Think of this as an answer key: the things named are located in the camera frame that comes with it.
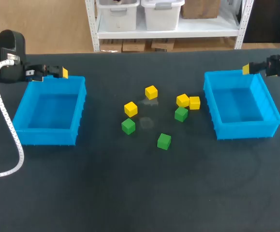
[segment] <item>shelf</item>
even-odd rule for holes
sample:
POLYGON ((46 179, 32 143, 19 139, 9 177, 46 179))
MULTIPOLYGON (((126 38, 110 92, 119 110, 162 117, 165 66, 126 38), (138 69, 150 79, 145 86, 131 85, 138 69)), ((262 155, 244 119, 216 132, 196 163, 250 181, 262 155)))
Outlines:
POLYGON ((134 31, 108 32, 100 18, 97 25, 99 39, 149 39, 149 38, 192 38, 192 37, 230 37, 238 35, 238 22, 228 4, 222 4, 217 18, 183 19, 180 15, 176 30, 147 31, 144 8, 137 9, 137 25, 134 31))

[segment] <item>black table surface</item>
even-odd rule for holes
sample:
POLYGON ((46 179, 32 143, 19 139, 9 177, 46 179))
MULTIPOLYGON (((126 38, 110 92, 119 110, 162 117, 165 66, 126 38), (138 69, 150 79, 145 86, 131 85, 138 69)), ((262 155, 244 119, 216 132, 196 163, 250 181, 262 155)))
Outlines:
MULTIPOLYGON (((0 232, 280 231, 280 127, 270 139, 217 141, 204 73, 241 69, 280 50, 35 55, 86 77, 76 146, 25 146, 23 167, 0 178, 0 232), (144 89, 158 89, 158 105, 144 89), (174 120, 176 96, 201 109, 174 120), (121 130, 124 104, 139 113, 121 130), (160 133, 172 136, 158 149, 160 133)), ((280 78, 265 78, 280 112, 280 78)), ((11 118, 27 83, 0 84, 11 118)), ((0 113, 0 172, 18 154, 0 113)))

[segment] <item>white storage bin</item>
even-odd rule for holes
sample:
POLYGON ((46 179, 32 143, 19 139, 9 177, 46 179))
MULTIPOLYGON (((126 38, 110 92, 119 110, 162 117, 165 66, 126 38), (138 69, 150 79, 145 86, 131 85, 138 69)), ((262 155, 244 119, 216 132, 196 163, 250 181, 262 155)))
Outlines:
POLYGON ((97 7, 102 13, 108 31, 129 31, 136 27, 136 7, 140 0, 97 0, 97 7))
POLYGON ((185 0, 141 0, 147 30, 175 30, 185 0))

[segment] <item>blue bin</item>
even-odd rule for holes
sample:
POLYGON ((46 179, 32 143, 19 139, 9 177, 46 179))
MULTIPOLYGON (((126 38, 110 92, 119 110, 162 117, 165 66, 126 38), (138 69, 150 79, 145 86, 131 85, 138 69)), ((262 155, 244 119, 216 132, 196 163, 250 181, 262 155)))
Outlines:
POLYGON ((217 139, 273 137, 280 114, 260 74, 206 72, 204 92, 217 139))
POLYGON ((30 82, 13 119, 23 145, 75 145, 86 97, 85 78, 30 82))

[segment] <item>yellow cube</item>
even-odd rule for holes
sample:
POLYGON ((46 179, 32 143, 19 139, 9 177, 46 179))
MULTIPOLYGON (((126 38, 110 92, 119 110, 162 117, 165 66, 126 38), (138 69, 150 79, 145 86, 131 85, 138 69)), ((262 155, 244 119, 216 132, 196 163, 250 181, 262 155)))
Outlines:
POLYGON ((189 106, 189 97, 186 94, 179 95, 177 97, 177 105, 183 108, 189 106))
POLYGON ((200 109, 200 98, 199 97, 189 97, 189 109, 198 110, 200 109))
POLYGON ((149 100, 152 100, 158 97, 158 90, 154 86, 147 87, 145 88, 145 96, 147 96, 149 100))
POLYGON ((125 113, 132 117, 138 113, 138 107, 132 101, 125 105, 125 113))

